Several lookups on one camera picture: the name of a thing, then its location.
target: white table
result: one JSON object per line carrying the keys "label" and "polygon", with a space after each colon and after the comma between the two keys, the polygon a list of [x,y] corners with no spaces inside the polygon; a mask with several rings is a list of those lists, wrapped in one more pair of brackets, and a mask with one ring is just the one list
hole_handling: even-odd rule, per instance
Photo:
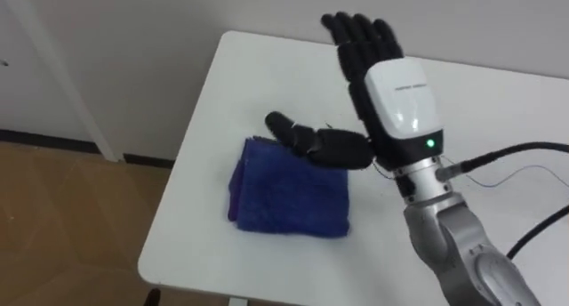
{"label": "white table", "polygon": [[[567,140],[559,136],[569,122],[567,81],[421,62],[439,99],[449,157],[520,141]],[[412,249],[396,186],[373,169],[349,175],[347,238],[254,234],[227,221],[228,181],[244,139],[270,136],[263,118],[271,110],[306,125],[364,131],[332,46],[228,32],[148,234],[141,276],[160,286],[300,305],[445,305],[435,276]],[[546,152],[507,158],[475,176],[496,181],[526,164],[548,165],[569,179],[569,158]],[[566,205],[569,192],[539,171],[499,189],[466,179],[454,185],[504,251]],[[560,222],[516,258],[544,305],[569,304],[567,231]]]}

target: silver metal arm segment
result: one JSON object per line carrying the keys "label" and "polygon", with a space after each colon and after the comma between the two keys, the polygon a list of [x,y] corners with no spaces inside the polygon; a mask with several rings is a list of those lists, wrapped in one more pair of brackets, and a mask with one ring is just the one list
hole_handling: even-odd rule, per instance
{"label": "silver metal arm segment", "polygon": [[435,272],[452,306],[540,305],[516,266],[490,242],[480,220],[450,183],[438,181],[438,157],[395,171],[413,248]]}

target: thin wire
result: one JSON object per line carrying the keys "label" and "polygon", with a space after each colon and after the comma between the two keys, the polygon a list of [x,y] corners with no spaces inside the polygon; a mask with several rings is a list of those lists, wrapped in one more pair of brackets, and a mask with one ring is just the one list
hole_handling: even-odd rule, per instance
{"label": "thin wire", "polygon": [[380,168],[379,168],[375,163],[373,163],[373,168],[375,168],[375,171],[377,171],[378,173],[380,173],[380,175],[383,176],[383,178],[389,179],[389,180],[391,180],[391,181],[393,180],[393,177],[389,177],[389,176],[387,176],[385,173],[382,173],[381,170],[380,170]]}
{"label": "thin wire", "polygon": [[[449,163],[451,164],[455,164],[449,157],[443,155],[441,156],[442,158],[444,158],[445,160],[447,160]],[[512,179],[514,176],[516,176],[518,173],[526,170],[526,169],[531,169],[531,168],[539,168],[541,170],[544,170],[548,173],[550,173],[553,177],[555,177],[559,182],[561,182],[564,186],[566,186],[567,188],[569,188],[569,183],[567,183],[567,181],[564,181],[561,177],[559,177],[559,175],[557,175],[555,172],[553,172],[551,169],[549,169],[548,167],[544,166],[544,165],[527,165],[524,166],[522,168],[517,169],[514,173],[511,173],[510,175],[508,175],[506,178],[502,179],[501,181],[498,181],[494,184],[485,184],[483,182],[477,181],[474,177],[470,176],[469,174],[466,175],[466,177],[468,179],[470,179],[472,182],[474,182],[475,184],[477,184],[480,187],[484,187],[484,188],[496,188],[500,185],[502,185],[504,182],[509,181],[510,179]]]}

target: table leg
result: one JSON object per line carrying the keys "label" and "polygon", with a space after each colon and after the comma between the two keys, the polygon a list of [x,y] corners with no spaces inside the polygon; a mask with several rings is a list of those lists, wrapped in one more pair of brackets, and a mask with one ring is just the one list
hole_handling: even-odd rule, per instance
{"label": "table leg", "polygon": [[247,306],[247,300],[231,297],[228,306]]}

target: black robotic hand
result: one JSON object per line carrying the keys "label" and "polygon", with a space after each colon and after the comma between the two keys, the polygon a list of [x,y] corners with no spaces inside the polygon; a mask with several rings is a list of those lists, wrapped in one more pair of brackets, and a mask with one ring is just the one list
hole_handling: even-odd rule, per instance
{"label": "black robotic hand", "polygon": [[400,166],[394,145],[381,125],[369,92],[365,74],[377,62],[404,58],[391,27],[384,20],[371,22],[362,14],[354,17],[345,12],[326,14],[322,24],[330,31],[338,47],[338,58],[344,76],[349,81],[349,95],[357,116],[370,134],[370,146],[377,162],[387,170]]}
{"label": "black robotic hand", "polygon": [[[266,121],[271,132],[285,146],[293,148],[297,155],[308,157],[316,165],[328,167],[362,169],[370,165],[375,157],[383,168],[392,171],[440,153],[442,131],[411,139],[394,138],[386,132],[373,106],[365,84],[368,70],[378,62],[404,58],[387,22],[371,22],[362,14],[351,17],[345,12],[326,14],[321,21],[338,48],[341,69],[349,82],[349,95],[358,117],[364,122],[369,139],[358,133],[333,129],[314,132],[306,126],[294,125],[289,119],[289,125],[282,125],[278,128],[280,133],[276,133],[274,118],[278,116],[274,113]],[[428,140],[436,141],[437,146],[424,149]]]}

